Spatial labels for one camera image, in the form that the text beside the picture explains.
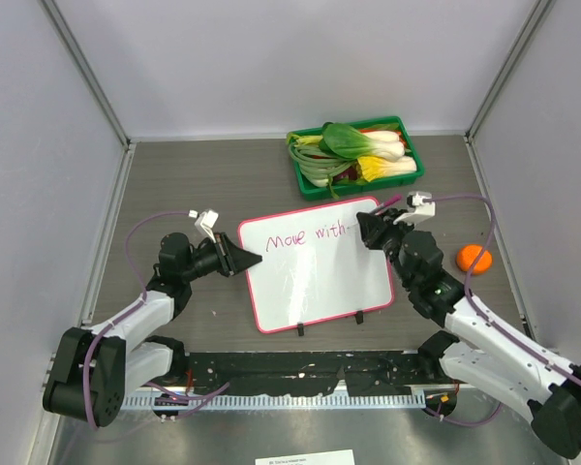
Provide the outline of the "magenta capped whiteboard marker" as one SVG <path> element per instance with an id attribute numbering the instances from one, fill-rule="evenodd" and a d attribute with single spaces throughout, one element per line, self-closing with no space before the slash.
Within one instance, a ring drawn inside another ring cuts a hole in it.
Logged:
<path id="1" fill-rule="evenodd" d="M 388 209 L 389 207 L 391 207 L 393 204 L 395 204 L 396 202 L 399 202 L 402 199 L 401 195 L 395 195 L 392 198 L 386 200 L 386 201 L 382 201 L 381 203 L 379 203 L 376 207 L 374 207 L 372 210 L 369 211 L 370 214 L 378 214 L 381 213 L 382 211 Z"/>

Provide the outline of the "pink framed whiteboard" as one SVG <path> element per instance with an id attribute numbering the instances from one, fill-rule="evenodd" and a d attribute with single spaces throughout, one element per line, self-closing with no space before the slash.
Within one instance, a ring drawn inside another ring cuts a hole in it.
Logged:
<path id="1" fill-rule="evenodd" d="M 242 222 L 243 249 L 261 256 L 247 271 L 258 330 L 264 334 L 371 312 L 395 298 L 383 252 L 360 237 L 356 215 L 373 197 L 337 201 Z"/>

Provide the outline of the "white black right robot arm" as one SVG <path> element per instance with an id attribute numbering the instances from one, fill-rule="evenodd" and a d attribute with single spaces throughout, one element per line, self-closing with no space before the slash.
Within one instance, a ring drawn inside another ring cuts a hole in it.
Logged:
<path id="1" fill-rule="evenodd" d="M 413 309 L 440 327 L 421 347 L 418 371 L 431 383 L 469 384 L 525 419 L 557 455 L 581 453 L 581 363 L 539 345 L 491 311 L 469 286 L 443 268 L 430 232 L 409 212 L 360 212 L 361 240 L 384 252 Z"/>

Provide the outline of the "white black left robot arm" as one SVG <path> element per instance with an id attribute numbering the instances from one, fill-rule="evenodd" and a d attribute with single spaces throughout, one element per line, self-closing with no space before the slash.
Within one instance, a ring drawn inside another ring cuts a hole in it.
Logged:
<path id="1" fill-rule="evenodd" d="M 183 343 L 155 335 L 186 308 L 193 281 L 211 273 L 231 277 L 261 263 L 259 254 L 235 245 L 216 232 L 193 245 L 181 232 L 160 244 L 154 274 L 144 292 L 113 318 L 71 327 L 61 337 L 43 395 L 45 411 L 110 425 L 124 398 L 158 379 L 179 385 L 187 373 Z"/>

